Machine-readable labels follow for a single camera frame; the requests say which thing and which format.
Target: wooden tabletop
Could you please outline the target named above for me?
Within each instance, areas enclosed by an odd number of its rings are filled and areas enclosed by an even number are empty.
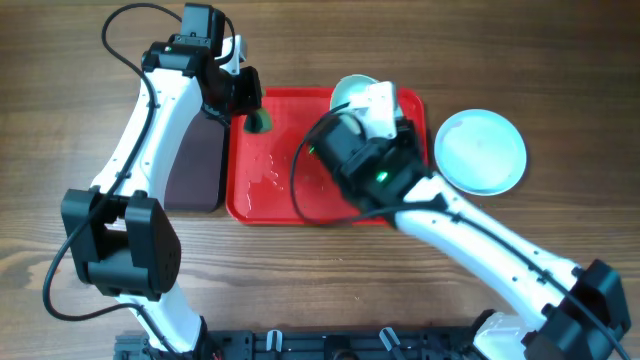
[[[112,0],[0,6],[0,359],[110,359],[127,311],[64,323],[41,287],[65,238],[60,202],[115,149],[139,80],[100,43]],[[622,278],[640,357],[640,2],[221,0],[264,86],[333,86],[364,73],[409,87],[432,129],[464,109],[496,111],[529,151],[521,184],[470,197],[518,232]],[[181,4],[169,4],[181,13]],[[139,59],[179,29],[153,10],[112,24]],[[391,229],[247,227],[224,209],[170,214],[179,282],[211,329],[467,325],[505,302],[453,261]],[[80,283],[70,256],[53,299],[69,313],[114,303]]]

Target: green light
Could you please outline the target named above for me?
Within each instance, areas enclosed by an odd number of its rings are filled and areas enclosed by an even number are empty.
[[[376,177],[376,181],[377,182],[383,182],[384,179],[387,178],[387,176],[389,176],[389,173],[386,171],[381,171],[378,173],[378,176]]]

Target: red tray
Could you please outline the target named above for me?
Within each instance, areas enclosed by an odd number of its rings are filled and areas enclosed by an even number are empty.
[[[333,88],[267,88],[263,107],[273,129],[264,134],[244,131],[244,118],[233,121],[229,144],[227,210],[243,224],[302,224],[289,196],[291,159],[304,135],[329,110]],[[424,105],[411,90],[398,90],[398,103],[413,120],[426,149]],[[357,215],[342,199],[320,161],[303,151],[296,165],[296,192],[308,217],[330,220]],[[383,224],[381,219],[361,222]]]

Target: table surface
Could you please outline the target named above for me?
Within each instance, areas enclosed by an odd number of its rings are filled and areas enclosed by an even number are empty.
[[[102,48],[111,0],[0,6],[0,358],[109,359],[128,312],[64,323],[42,306],[65,238],[60,201],[86,189],[117,144],[139,80]],[[169,4],[182,12],[182,5]],[[524,237],[623,277],[640,323],[640,2],[271,1],[216,3],[249,42],[265,86],[333,86],[365,73],[415,89],[436,130],[469,108],[521,131],[530,164],[508,193],[472,201]],[[179,29],[125,13],[109,38],[130,59]],[[491,289],[434,248],[391,229],[247,227],[224,209],[170,214],[179,282],[211,329],[466,325]],[[114,303],[80,283],[70,257],[58,308]],[[640,357],[640,326],[623,344]]]

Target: wooden table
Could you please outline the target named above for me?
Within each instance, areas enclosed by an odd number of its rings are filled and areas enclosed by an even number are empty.
[[[128,312],[70,324],[47,315],[44,274],[65,238],[60,201],[86,189],[123,132],[139,80],[102,48],[112,0],[5,0],[0,7],[0,358],[110,359]],[[365,73],[415,89],[432,129],[486,108],[522,132],[530,165],[507,194],[472,198],[507,226],[623,277],[640,323],[639,2],[224,0],[266,86],[333,86]],[[182,12],[181,4],[169,8]],[[179,29],[136,10],[112,45],[130,59]],[[509,311],[441,253],[390,229],[246,227],[224,210],[171,214],[179,281],[212,329],[469,324]],[[54,302],[113,304],[70,256]],[[640,356],[640,326],[623,344]]]

